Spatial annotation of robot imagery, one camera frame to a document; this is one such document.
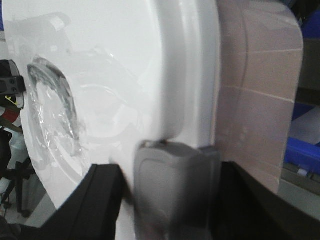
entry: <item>blue plastic crate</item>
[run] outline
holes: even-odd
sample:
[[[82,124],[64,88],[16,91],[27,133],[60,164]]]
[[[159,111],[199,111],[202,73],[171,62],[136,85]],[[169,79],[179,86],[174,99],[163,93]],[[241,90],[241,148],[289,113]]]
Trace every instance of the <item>blue plastic crate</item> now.
[[[314,106],[305,105],[302,103],[295,103],[294,109],[293,109],[293,115],[292,115],[292,121],[300,118],[302,115],[306,114],[307,112],[314,109]]]
[[[289,137],[284,162],[320,175],[320,147]]]
[[[302,34],[305,39],[320,38],[320,10],[315,11],[302,25]]]

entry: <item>plastic wrap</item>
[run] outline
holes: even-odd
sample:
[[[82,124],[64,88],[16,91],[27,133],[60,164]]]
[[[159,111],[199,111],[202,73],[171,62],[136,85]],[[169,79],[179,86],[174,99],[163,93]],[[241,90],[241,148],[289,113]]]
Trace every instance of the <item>plastic wrap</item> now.
[[[43,160],[56,162],[75,183],[90,167],[79,141],[79,125],[73,96],[64,75],[47,61],[28,65],[30,123],[34,145]]]

